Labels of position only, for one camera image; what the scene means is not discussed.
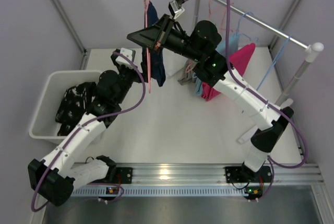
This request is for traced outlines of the navy blue trousers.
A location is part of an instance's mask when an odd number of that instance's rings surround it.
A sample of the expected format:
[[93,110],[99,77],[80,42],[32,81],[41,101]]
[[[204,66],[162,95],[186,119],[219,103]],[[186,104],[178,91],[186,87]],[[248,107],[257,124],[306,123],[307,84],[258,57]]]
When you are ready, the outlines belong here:
[[[148,26],[152,26],[159,20],[157,10],[153,3],[150,1],[148,6]],[[159,87],[162,87],[166,80],[166,73],[163,63],[162,53],[157,54],[150,51],[151,55],[151,78],[156,80]],[[146,48],[142,49],[142,61],[147,63]]]

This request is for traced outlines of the coral pink hanger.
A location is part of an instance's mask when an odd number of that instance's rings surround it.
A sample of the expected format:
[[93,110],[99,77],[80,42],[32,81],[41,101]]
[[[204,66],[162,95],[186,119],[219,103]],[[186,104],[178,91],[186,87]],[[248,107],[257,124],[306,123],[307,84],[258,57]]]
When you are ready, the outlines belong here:
[[[145,28],[148,28],[148,6],[150,0],[144,0],[144,9],[145,9]],[[146,59],[147,59],[147,77],[148,77],[148,92],[151,93],[151,55],[148,48],[146,48]]]

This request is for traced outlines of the black white patterned trousers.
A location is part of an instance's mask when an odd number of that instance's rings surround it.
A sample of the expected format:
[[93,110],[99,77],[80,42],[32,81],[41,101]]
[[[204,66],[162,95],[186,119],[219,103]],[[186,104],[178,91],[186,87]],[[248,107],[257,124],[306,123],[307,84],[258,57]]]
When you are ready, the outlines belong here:
[[60,123],[57,136],[67,136],[79,123],[87,107],[94,100],[96,84],[83,82],[65,91],[55,116],[55,122]]

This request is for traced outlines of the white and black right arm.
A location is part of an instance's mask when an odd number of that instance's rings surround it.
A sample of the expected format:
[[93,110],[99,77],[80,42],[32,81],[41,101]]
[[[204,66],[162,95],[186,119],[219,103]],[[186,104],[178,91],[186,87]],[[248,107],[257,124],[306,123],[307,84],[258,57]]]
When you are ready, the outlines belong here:
[[165,14],[152,26],[129,33],[127,39],[153,53],[168,49],[194,61],[197,77],[234,101],[256,123],[257,131],[239,172],[247,181],[258,177],[294,112],[290,107],[271,104],[242,80],[229,59],[216,51],[222,40],[216,26],[202,20],[187,35],[177,21]]

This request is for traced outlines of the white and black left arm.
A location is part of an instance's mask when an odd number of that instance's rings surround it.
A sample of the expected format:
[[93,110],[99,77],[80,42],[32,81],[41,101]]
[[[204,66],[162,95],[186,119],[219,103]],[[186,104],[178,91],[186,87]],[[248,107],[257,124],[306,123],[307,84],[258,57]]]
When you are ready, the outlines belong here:
[[37,212],[42,207],[36,207],[38,195],[54,206],[64,204],[72,192],[91,184],[101,182],[118,187],[116,162],[101,155],[91,162],[74,167],[76,159],[83,151],[101,135],[120,114],[128,113],[137,108],[144,100],[128,109],[121,109],[120,104],[126,97],[134,82],[145,87],[145,81],[134,64],[136,52],[130,49],[117,49],[111,60],[117,71],[104,71],[96,86],[96,95],[80,121],[67,137],[41,160],[33,159],[28,165],[30,186],[33,189],[31,209]]

